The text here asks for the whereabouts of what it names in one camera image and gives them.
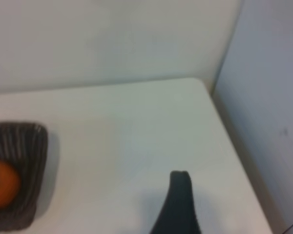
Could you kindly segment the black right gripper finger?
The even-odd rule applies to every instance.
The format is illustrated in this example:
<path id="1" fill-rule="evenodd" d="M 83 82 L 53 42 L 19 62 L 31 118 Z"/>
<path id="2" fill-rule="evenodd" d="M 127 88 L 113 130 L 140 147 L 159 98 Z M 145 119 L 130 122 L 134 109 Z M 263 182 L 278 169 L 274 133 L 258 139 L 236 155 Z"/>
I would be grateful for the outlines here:
<path id="1" fill-rule="evenodd" d="M 152 234 L 200 234 L 193 190 L 187 171 L 172 171 L 169 188 Z"/>

